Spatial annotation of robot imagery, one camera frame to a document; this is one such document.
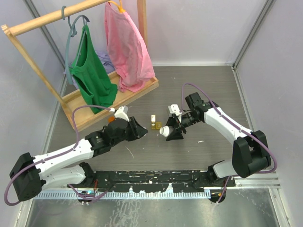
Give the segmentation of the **white-capped dark pill bottle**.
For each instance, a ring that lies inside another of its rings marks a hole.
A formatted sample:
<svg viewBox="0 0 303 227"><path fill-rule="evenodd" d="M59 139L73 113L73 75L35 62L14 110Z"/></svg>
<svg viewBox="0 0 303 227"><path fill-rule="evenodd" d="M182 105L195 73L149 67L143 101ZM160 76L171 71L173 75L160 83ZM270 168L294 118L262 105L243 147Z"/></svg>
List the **white-capped dark pill bottle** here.
<svg viewBox="0 0 303 227"><path fill-rule="evenodd" d="M159 134L168 137L172 132L174 131L174 128L172 126L163 126L159 130Z"/></svg>

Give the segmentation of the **yellow two-compartment pill box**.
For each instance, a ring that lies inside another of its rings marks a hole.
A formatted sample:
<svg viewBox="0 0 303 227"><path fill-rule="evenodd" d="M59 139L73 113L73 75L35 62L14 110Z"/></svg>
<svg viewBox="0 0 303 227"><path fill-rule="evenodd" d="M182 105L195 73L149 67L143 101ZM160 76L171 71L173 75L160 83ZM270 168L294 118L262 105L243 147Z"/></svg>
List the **yellow two-compartment pill box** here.
<svg viewBox="0 0 303 227"><path fill-rule="evenodd" d="M152 130L160 130L162 127L162 122L157 121L157 117L155 114L151 115L151 129Z"/></svg>

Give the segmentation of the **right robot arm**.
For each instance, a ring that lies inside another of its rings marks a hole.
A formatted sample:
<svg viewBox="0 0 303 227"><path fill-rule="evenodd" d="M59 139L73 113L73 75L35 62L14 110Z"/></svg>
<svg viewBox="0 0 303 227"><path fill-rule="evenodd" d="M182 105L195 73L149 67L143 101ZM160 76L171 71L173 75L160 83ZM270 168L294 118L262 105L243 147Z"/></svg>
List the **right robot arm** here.
<svg viewBox="0 0 303 227"><path fill-rule="evenodd" d="M178 105L168 106L168 121L159 132L166 141L181 140L188 127L203 122L215 128L231 143L231 159L208 167L206 178L212 186L219 186L226 177L237 175L246 178L271 166L267 139L262 131L241 126L225 115L216 103L202 100L198 93L188 95L185 101L189 107L185 114L181 113Z"/></svg>

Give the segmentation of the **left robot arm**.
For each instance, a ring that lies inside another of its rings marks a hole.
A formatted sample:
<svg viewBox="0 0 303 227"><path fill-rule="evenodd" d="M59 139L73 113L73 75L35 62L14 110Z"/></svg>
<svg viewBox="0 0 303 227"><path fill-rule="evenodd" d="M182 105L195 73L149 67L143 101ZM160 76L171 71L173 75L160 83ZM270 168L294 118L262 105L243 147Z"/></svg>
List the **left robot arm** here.
<svg viewBox="0 0 303 227"><path fill-rule="evenodd" d="M105 154L122 141L142 138L148 130L134 117L115 118L103 129L87 135L75 144L44 155L22 154L9 176L18 202L37 196L42 190L64 184L94 184L94 172L83 160Z"/></svg>

